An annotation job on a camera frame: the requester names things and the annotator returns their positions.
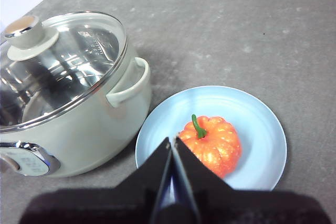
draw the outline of pot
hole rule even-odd
[[[0,153],[18,173],[66,177],[119,153],[144,122],[150,68],[99,12],[23,17],[1,45]]]

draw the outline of light blue plate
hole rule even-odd
[[[135,148],[141,166],[165,137],[173,139],[191,115],[222,116],[236,129],[243,152],[224,181],[234,189],[272,190],[284,171],[287,145],[273,112],[254,96],[229,87],[203,86],[177,93],[148,116]]]

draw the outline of green stem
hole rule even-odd
[[[197,131],[197,134],[198,134],[198,138],[203,138],[206,136],[206,130],[201,128],[197,122],[197,118],[196,118],[196,115],[192,115],[191,116],[191,119],[193,121],[193,124],[194,124],[194,127],[195,127],[195,130]]]

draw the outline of pumpkin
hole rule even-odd
[[[192,115],[179,133],[183,143],[218,177],[235,170],[241,156],[241,144],[235,128],[220,116]]]

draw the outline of countertop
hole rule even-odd
[[[151,66],[151,110],[209,84],[265,102],[288,144],[276,190],[316,198],[336,222],[336,0],[44,0],[29,13],[44,20],[78,10],[124,24]],[[43,192],[117,185],[136,169],[134,147],[135,139],[101,167],[69,178],[24,177],[2,164],[1,223],[17,223]]]

